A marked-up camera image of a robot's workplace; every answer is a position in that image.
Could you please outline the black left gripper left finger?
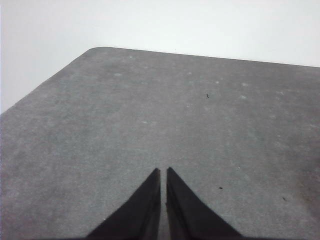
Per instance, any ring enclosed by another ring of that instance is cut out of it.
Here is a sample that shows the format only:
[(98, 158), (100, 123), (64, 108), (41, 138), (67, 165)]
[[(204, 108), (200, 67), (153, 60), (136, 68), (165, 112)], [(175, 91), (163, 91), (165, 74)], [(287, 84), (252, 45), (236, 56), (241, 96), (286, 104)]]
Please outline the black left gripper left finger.
[(156, 240), (161, 213), (161, 171), (155, 168), (130, 198), (87, 240)]

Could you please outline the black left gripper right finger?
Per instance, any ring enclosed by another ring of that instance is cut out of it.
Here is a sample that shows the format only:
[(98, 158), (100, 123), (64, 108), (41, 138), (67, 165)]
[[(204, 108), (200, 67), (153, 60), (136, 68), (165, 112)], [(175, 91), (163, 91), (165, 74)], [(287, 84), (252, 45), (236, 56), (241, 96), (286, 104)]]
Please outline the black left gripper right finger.
[(166, 207), (173, 240), (245, 239), (204, 204), (171, 167), (166, 171)]

